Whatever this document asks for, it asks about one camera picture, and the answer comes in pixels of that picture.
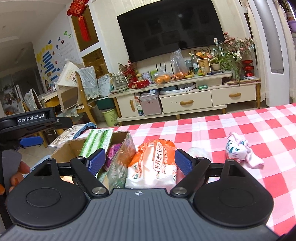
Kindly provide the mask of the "person left hand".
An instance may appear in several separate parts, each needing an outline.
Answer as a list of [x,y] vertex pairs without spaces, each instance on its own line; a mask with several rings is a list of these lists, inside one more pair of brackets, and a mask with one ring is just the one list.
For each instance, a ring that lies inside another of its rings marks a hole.
[[9,192],[11,192],[24,179],[24,175],[29,174],[30,171],[30,167],[25,162],[21,161],[17,173],[10,178],[11,187]]

